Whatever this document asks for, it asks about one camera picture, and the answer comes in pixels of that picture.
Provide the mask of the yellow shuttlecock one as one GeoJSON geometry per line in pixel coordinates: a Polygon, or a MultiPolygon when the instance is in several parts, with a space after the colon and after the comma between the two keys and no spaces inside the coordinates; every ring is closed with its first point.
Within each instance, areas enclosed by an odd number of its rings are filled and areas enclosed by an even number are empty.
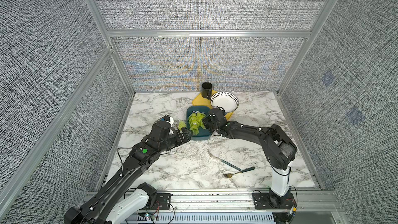
{"type": "Polygon", "coordinates": [[[203,123],[203,119],[205,117],[206,115],[199,111],[192,112],[192,114],[188,117],[188,123],[190,125],[190,130],[193,132],[193,135],[198,135],[200,130],[206,129],[203,123]]]}

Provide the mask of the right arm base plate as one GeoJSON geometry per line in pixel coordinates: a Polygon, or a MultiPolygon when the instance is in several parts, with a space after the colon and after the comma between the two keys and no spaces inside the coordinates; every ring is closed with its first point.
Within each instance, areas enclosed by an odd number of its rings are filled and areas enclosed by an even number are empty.
{"type": "Polygon", "coordinates": [[[252,192],[252,199],[255,209],[291,209],[296,207],[296,200],[291,191],[288,191],[283,197],[273,192],[252,192]]]}

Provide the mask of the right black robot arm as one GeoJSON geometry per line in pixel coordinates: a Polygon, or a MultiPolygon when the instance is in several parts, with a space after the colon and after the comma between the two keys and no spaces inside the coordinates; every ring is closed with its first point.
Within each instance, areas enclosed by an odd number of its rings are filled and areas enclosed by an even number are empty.
{"type": "Polygon", "coordinates": [[[279,125],[254,127],[237,121],[228,121],[222,108],[215,107],[202,119],[210,132],[217,132],[227,139],[238,139],[262,147],[266,160],[273,169],[270,191],[282,198],[290,192],[290,166],[295,160],[297,146],[279,125]]]}

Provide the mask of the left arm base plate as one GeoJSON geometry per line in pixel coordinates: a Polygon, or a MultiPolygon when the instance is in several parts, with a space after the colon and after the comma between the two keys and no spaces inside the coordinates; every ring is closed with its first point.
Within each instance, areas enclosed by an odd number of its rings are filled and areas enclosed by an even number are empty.
{"type": "Polygon", "coordinates": [[[169,210],[172,194],[157,193],[155,197],[150,197],[148,202],[148,210],[169,210]]]}

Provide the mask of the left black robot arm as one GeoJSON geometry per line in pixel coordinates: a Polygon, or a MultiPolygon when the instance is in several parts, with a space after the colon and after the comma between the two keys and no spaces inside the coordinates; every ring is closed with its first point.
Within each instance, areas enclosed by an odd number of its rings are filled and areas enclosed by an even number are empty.
{"type": "Polygon", "coordinates": [[[71,207],[64,215],[66,224],[110,224],[108,218],[119,199],[129,187],[143,175],[161,153],[189,142],[192,131],[188,128],[174,129],[164,120],[152,125],[151,132],[135,144],[119,171],[80,208],[71,207]]]}

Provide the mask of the teal plastic storage box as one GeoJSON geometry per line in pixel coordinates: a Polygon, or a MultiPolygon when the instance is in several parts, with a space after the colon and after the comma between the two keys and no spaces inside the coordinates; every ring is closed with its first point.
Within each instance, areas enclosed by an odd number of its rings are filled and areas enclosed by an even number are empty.
{"type": "MultiPolygon", "coordinates": [[[[189,117],[193,114],[193,113],[202,113],[205,116],[208,114],[210,108],[207,106],[203,106],[203,105],[193,105],[191,107],[189,107],[186,111],[186,124],[187,127],[190,128],[191,124],[189,123],[189,117]]],[[[198,133],[197,134],[193,134],[192,136],[192,140],[193,141],[205,141],[205,140],[209,140],[211,137],[211,133],[209,132],[209,130],[207,129],[203,129],[201,124],[198,125],[197,127],[198,133]]]]}

